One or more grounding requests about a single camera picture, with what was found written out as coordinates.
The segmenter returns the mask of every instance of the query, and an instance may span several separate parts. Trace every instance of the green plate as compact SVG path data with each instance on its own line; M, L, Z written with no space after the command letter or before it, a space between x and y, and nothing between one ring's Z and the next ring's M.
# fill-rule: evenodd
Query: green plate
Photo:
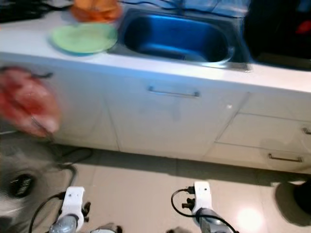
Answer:
M74 53L96 53L107 50L117 42L117 30L104 23L82 23L56 28L52 42Z

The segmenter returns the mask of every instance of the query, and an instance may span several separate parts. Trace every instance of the stainless steel sink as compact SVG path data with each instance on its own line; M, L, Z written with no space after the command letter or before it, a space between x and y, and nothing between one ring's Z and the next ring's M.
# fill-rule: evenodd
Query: stainless steel sink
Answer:
M227 36L228 31L234 36ZM119 28L117 44L108 52L209 67L230 68L228 63L240 63L231 68L247 70L236 34L227 21L131 9Z

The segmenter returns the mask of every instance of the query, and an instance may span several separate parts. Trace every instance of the sink basin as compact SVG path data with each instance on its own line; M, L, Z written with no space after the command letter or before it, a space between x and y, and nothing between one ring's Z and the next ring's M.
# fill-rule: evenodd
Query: sink basin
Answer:
M137 9L126 13L118 41L108 53L247 70L230 22Z
M228 42L219 29L171 16L133 19L124 32L124 44L135 52L186 61L219 62L229 55Z

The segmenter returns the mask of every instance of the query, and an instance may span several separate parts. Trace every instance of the blurry red bag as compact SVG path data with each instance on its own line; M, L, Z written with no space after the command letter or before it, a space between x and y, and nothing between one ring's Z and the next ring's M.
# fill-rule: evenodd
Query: blurry red bag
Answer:
M0 117L18 129L45 137L59 129L60 109L53 94L30 71L5 67L0 72Z

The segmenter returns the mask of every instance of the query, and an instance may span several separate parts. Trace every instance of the white countertop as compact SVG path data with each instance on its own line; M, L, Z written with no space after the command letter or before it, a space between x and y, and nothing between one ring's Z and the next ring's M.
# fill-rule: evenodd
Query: white countertop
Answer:
M47 38L55 27L72 24L69 12L53 12L44 19L28 20L0 25L0 59L15 55L70 61L80 65L106 68L125 68L132 71L164 73L186 76L228 84L243 84L252 88L271 87L311 93L311 72L251 64L251 72L201 67L178 62L134 58L107 53L90 56L73 56L53 48Z

